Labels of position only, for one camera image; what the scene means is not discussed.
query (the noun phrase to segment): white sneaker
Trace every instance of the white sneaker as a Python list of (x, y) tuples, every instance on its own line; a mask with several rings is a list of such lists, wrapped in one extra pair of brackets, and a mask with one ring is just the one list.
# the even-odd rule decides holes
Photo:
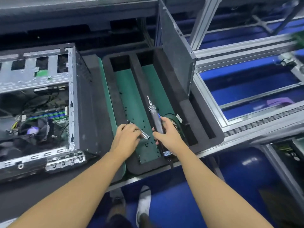
[(138, 207), (136, 212), (136, 225), (139, 227), (140, 215), (145, 213), (149, 215), (151, 204), (151, 190), (148, 186), (143, 186), (140, 190)]

